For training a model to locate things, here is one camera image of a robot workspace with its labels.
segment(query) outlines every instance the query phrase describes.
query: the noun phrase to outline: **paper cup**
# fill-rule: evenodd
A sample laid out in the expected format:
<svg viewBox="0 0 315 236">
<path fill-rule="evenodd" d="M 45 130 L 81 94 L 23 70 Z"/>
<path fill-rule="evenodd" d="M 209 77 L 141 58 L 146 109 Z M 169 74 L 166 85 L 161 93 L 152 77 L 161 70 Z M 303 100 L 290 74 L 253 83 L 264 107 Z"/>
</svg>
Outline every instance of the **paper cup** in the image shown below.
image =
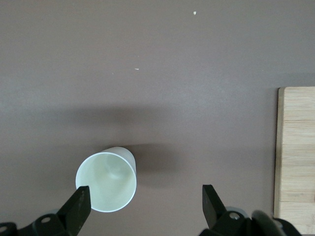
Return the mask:
<svg viewBox="0 0 315 236">
<path fill-rule="evenodd" d="M 137 187 L 132 153 L 123 147 L 112 147 L 88 157 L 77 171 L 75 185 L 90 187 L 92 209 L 100 212 L 122 209 Z"/>
</svg>

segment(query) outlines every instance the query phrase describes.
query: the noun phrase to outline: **wooden board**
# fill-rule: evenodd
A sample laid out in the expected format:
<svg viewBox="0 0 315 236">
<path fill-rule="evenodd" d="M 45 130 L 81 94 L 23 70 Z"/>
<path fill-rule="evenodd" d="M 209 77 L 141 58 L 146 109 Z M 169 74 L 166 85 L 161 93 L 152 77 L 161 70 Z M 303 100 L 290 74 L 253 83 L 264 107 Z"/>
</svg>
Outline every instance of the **wooden board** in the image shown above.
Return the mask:
<svg viewBox="0 0 315 236">
<path fill-rule="evenodd" d="M 274 215 L 315 234 L 315 87 L 279 89 Z"/>
</svg>

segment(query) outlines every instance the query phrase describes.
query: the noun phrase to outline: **screw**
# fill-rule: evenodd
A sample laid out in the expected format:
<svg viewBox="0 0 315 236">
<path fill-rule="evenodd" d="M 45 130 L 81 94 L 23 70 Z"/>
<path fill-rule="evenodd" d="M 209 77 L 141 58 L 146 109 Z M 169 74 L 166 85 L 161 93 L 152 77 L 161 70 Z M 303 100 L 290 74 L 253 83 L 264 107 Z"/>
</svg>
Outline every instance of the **screw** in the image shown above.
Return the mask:
<svg viewBox="0 0 315 236">
<path fill-rule="evenodd" d="M 47 223 L 47 222 L 49 222 L 50 221 L 50 217 L 45 217 L 45 218 L 43 218 L 42 220 L 41 220 L 41 223 Z"/>
<path fill-rule="evenodd" d="M 238 220 L 240 218 L 240 215 L 237 214 L 236 212 L 231 212 L 229 214 L 230 218 L 233 219 L 233 220 Z"/>
<path fill-rule="evenodd" d="M 4 231 L 6 231 L 8 229 L 7 226 L 1 226 L 0 227 L 0 233 L 3 233 Z"/>
</svg>

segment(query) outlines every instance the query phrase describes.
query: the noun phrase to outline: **cup rim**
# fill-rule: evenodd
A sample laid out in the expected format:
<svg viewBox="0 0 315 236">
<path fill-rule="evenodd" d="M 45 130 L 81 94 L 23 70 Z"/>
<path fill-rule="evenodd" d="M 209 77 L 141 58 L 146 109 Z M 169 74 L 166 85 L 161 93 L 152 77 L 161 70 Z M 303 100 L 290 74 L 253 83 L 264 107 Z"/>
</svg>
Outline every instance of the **cup rim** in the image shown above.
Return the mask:
<svg viewBox="0 0 315 236">
<path fill-rule="evenodd" d="M 100 209 L 97 209 L 97 208 L 95 208 L 95 207 L 92 207 L 92 205 L 91 205 L 91 209 L 96 210 L 96 211 L 99 211 L 99 212 L 115 212 L 115 211 L 118 211 L 118 210 L 124 208 L 125 206 L 127 206 L 127 205 L 131 202 L 131 200 L 133 199 L 133 197 L 134 197 L 134 195 L 135 195 L 136 189 L 137 189 L 137 175 L 136 175 L 136 173 L 135 173 L 133 167 L 130 165 L 130 163 L 129 163 L 124 157 L 122 157 L 122 156 L 120 156 L 120 155 L 118 155 L 118 154 L 116 154 L 116 153 L 110 152 L 110 151 L 101 151 L 101 152 L 98 152 L 98 153 L 94 153 L 93 155 L 91 155 L 91 156 L 89 156 L 88 158 L 86 158 L 86 159 L 81 163 L 81 165 L 79 166 L 79 168 L 78 168 L 78 170 L 77 170 L 77 173 L 76 173 L 76 176 L 75 176 L 75 186 L 76 186 L 77 189 L 80 187 L 80 186 L 77 184 L 77 176 L 78 176 L 78 172 L 79 172 L 81 166 L 82 166 L 85 162 L 88 162 L 88 160 L 91 159 L 92 157 L 97 156 L 97 155 L 100 155 L 100 154 L 111 154 L 111 155 L 114 155 L 114 156 L 119 157 L 120 159 L 122 159 L 122 160 L 123 160 L 124 162 L 126 162 L 127 165 L 130 167 L 130 169 L 131 169 L 131 171 L 132 171 L 132 173 L 133 173 L 133 177 L 134 177 L 134 179 L 135 179 L 135 188 L 134 188 L 134 191 L 133 191 L 133 193 L 132 193 L 130 199 L 129 199 L 123 206 L 121 206 L 121 207 L 119 207 L 119 208 L 116 208 L 116 209 L 114 209 L 114 210 L 100 210 Z"/>
</svg>

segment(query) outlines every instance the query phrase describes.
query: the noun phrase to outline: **gray surface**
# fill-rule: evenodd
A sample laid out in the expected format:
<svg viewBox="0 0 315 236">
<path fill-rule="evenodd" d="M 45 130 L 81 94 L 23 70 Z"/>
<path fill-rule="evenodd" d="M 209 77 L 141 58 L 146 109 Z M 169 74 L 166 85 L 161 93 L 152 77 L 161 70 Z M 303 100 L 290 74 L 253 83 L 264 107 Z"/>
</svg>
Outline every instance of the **gray surface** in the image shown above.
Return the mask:
<svg viewBox="0 0 315 236">
<path fill-rule="evenodd" d="M 2 0 L 0 221 L 59 208 L 112 146 L 137 192 L 82 236 L 196 236 L 210 183 L 271 213 L 277 88 L 315 86 L 314 25 L 311 0 Z"/>
</svg>

